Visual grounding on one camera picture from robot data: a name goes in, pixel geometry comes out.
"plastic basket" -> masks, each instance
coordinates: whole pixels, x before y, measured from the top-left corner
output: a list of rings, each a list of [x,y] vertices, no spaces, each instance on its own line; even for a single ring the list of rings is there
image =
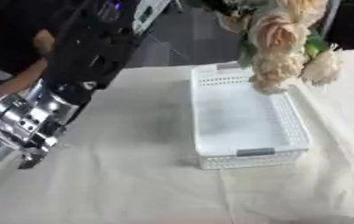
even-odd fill
[[[236,63],[191,75],[195,148],[202,169],[279,165],[307,151],[310,137],[288,93],[264,95]]]

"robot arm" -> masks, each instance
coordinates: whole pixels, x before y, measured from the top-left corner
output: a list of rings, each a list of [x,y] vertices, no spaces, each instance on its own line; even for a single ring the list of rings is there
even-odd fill
[[[57,36],[48,67],[27,94],[0,98],[0,147],[23,153],[19,169],[47,155],[67,126],[125,67],[170,1],[87,0]]]

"perforated basket side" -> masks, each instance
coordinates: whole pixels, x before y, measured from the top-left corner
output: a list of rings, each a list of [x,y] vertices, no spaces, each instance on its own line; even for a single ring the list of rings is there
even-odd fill
[[[294,162],[302,153],[300,150],[257,157],[200,157],[200,166],[203,170],[214,170],[281,165]]]

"white tablecloth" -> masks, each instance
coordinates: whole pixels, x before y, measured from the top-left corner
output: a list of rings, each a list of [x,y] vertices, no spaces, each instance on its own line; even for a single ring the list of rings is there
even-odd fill
[[[277,167],[198,169],[191,68],[124,70],[36,169],[1,165],[0,223],[261,224],[354,217],[354,52],[344,54],[338,83],[326,90],[301,87],[296,101],[315,147],[296,164]]]

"gray floor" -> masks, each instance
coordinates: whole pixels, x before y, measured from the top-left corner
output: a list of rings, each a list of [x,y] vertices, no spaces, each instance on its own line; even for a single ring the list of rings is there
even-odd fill
[[[128,67],[200,65],[237,59],[237,34],[223,30],[214,13],[184,5],[171,7],[153,25],[152,32]]]

